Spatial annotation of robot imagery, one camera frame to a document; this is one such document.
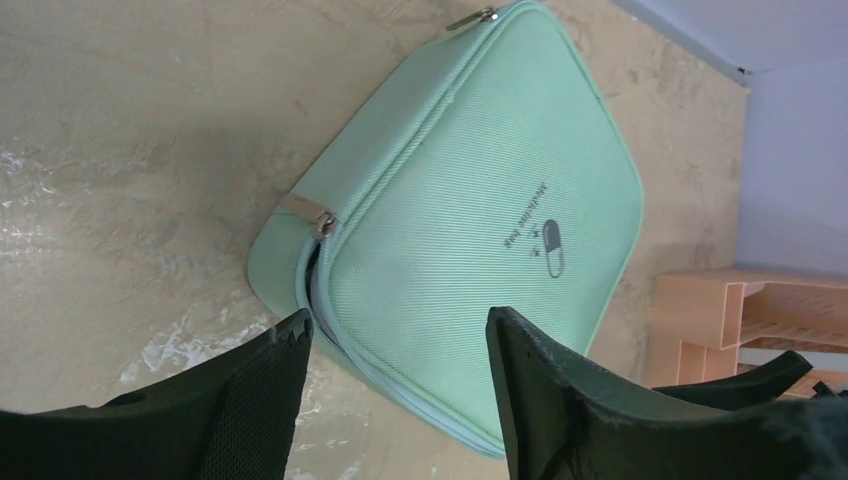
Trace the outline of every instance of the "zipper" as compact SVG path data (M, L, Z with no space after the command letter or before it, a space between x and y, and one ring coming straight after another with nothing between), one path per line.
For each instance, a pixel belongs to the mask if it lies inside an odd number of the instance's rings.
M294 192L283 195L280 200L280 208L314 223L315 228L312 229L312 236L316 240L327 238L339 223L338 218L329 208Z
M471 22L494 22L498 19L498 9L493 6L488 6L477 10L471 15L463 18L462 20L458 20L446 27L447 31L452 32L454 30L459 30L460 28L468 25Z
M460 421L454 419L449 414L440 411L437 407L426 400L418 397L409 388L404 387L397 380L383 373L377 367L374 367L356 352L345 350L339 342L338 335L333 330L332 325L327 322L325 311L319 297L321 295L321 287L318 269L320 268L320 260L313 267L312 276L308 279L305 287L310 292L310 301L308 308L312 312L312 318L317 325L316 330L324 337L330 347L335 350L338 355L347 359L354 368L358 369L365 378L377 385L378 389L382 390L385 395L402 405L404 408L412 412L414 415L425 420L427 423L435 427L437 430L446 433L448 436L456 438L460 443L465 444L472 450L479 452L487 457L501 458L503 451L495 446L492 446L490 441L481 438L480 434L475 433L469 427L463 425Z

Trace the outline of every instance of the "stained floor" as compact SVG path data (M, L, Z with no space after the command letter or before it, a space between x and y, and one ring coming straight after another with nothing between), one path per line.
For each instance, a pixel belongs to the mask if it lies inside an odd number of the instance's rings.
M273 321L245 258L414 48L481 0L0 4L0 407L99 405ZM732 261L746 91L606 2L551 0L642 174L591 356L638 379L651 278ZM506 478L314 355L292 480Z

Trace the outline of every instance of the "zipper pull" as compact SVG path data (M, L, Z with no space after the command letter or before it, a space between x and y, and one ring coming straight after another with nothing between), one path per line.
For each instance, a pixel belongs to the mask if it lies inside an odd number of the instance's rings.
M327 238L333 233L336 224L339 223L329 208L294 192L283 195L280 200L280 208L314 223L315 228L312 230L312 236L316 240Z
M478 10L471 15L454 22L447 26L447 31L452 32L454 30L458 30L473 21L479 22L494 22L498 19L498 9L492 6L488 6L482 10Z

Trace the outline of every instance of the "black plastic part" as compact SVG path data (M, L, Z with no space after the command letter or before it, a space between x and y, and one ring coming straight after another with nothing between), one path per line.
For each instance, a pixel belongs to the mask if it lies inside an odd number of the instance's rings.
M813 366L804 357L788 351L735 377L654 390L690 403L739 410L775 400L812 369Z
M830 387L828 387L827 384L824 383L824 382L818 382L815 385L813 385L813 391L816 392L816 394L813 396L813 398L835 397L836 396L836 392L831 390Z
M848 403L725 412L631 383L511 308L486 327L512 480L848 478Z
M14 479L282 479L306 379L306 310L100 408L0 412Z

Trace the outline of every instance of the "white wall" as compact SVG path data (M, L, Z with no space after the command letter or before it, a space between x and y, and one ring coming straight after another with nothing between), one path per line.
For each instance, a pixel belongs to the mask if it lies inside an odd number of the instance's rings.
M848 59L751 87L737 264L848 277Z
M613 1L738 81L737 67L848 58L846 0Z

